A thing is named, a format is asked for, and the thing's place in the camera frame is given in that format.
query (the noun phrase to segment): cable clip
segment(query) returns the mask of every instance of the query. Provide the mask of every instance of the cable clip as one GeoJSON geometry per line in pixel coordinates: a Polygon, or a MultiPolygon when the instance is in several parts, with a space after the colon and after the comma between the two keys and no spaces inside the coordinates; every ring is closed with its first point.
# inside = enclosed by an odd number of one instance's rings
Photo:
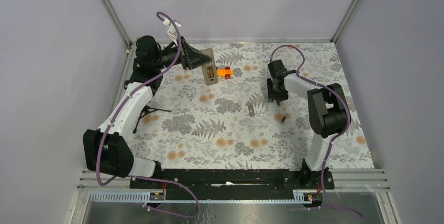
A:
{"type": "MultiPolygon", "coordinates": [[[[180,27],[182,26],[182,25],[181,25],[178,21],[176,21],[176,20],[174,20],[173,22],[176,24],[177,28],[180,28],[180,27]]],[[[177,44],[177,32],[176,32],[176,29],[174,28],[174,25],[173,25],[173,24],[171,23],[171,21],[168,20],[167,18],[165,18],[165,20],[163,20],[163,24],[165,24],[165,25],[168,27],[168,29],[166,29],[166,30],[167,30],[167,33],[168,33],[168,36],[170,36],[171,40],[173,40],[173,42],[174,42],[176,45],[178,45],[178,44],[177,44]]]]}

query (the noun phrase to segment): white wall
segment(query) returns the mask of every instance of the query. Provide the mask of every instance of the white wall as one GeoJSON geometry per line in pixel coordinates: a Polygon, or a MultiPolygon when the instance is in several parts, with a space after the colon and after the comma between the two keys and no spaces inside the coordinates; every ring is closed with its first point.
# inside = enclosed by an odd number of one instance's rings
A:
{"type": "Polygon", "coordinates": [[[1,223],[61,223],[125,47],[100,0],[0,0],[1,223]]]}
{"type": "Polygon", "coordinates": [[[330,39],[352,0],[111,0],[132,39],[169,40],[155,14],[182,23],[187,40],[330,39]]]}
{"type": "Polygon", "coordinates": [[[444,0],[362,0],[337,48],[404,224],[444,223],[444,0]]]}

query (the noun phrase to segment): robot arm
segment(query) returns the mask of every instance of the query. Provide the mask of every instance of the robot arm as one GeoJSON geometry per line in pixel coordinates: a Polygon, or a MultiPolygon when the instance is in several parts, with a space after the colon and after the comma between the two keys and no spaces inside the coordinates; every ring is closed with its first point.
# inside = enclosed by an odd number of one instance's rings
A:
{"type": "MultiPolygon", "coordinates": [[[[207,49],[203,51],[205,53],[202,53],[191,47],[183,37],[181,37],[181,43],[182,53],[175,65],[181,64],[183,69],[186,70],[202,66],[205,83],[207,85],[217,83],[217,75],[214,75],[216,67],[213,51],[207,49]]],[[[137,121],[138,124],[139,120],[149,113],[150,107],[147,106],[147,103],[156,94],[162,82],[162,77],[146,84],[136,92],[133,91],[144,82],[159,75],[166,66],[169,66],[173,62],[177,51],[178,48],[174,42],[161,50],[160,45],[152,36],[143,36],[136,40],[136,58],[131,77],[125,81],[126,93],[111,116],[97,130],[87,130],[83,135],[86,166],[89,170],[95,171],[99,143],[105,129],[111,126],[105,137],[100,172],[119,177],[151,177],[153,175],[156,163],[153,160],[135,157],[128,148],[125,139],[128,139],[130,134],[135,133],[136,129],[132,128],[134,123],[137,121]]]]}
{"type": "MultiPolygon", "coordinates": [[[[321,170],[323,159],[327,153],[330,137],[339,133],[347,124],[347,115],[343,105],[324,88],[307,83],[296,75],[295,70],[288,71],[282,60],[268,64],[271,79],[267,79],[268,97],[270,101],[280,102],[288,99],[288,92],[304,98],[308,102],[310,125],[315,132],[312,146],[303,163],[309,171],[321,170]]],[[[328,85],[345,101],[342,87],[339,84],[328,85]]]]}

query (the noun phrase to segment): black base frame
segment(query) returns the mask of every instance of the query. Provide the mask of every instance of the black base frame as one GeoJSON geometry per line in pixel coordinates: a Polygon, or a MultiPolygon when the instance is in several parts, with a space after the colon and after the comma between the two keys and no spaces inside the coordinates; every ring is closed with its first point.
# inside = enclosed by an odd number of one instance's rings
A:
{"type": "MultiPolygon", "coordinates": [[[[153,178],[177,181],[187,186],[199,200],[281,200],[294,199],[294,189],[319,189],[320,171],[307,173],[306,164],[300,171],[286,169],[226,170],[226,169],[162,169],[156,162],[153,178]],[[224,185],[231,182],[235,186],[224,185]]],[[[326,189],[334,189],[332,174],[326,168],[326,189]]],[[[163,189],[163,183],[135,179],[130,188],[163,189]]],[[[168,184],[167,200],[193,200],[188,192],[168,184]]]]}

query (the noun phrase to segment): floral tablecloth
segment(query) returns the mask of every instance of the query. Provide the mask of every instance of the floral tablecloth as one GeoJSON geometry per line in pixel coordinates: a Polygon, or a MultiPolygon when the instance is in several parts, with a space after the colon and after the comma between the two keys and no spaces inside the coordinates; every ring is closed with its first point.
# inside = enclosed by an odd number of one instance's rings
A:
{"type": "MultiPolygon", "coordinates": [[[[212,48],[216,66],[230,66],[231,79],[206,86],[201,68],[173,67],[163,78],[155,97],[156,111],[142,118],[137,133],[127,139],[136,156],[157,160],[170,169],[296,169],[306,157],[313,131],[307,101],[290,93],[280,106],[267,98],[267,64],[280,43],[202,43],[212,48]],[[255,116],[250,117],[248,105],[255,116]]],[[[339,83],[351,110],[348,132],[337,140],[330,168],[373,168],[370,151],[333,43],[293,44],[305,54],[301,72],[324,84],[339,83]]],[[[291,48],[275,54],[288,70],[301,56],[291,48]]]]}

